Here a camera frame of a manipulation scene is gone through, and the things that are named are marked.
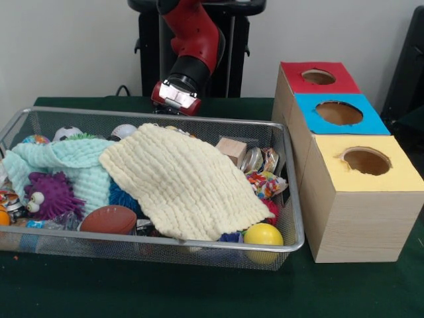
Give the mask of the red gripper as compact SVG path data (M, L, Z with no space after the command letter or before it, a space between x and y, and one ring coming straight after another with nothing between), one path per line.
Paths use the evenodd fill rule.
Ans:
M187 91L168 80L159 81L155 85L151 100L159 108L188 116L195 115L201 106L196 92Z

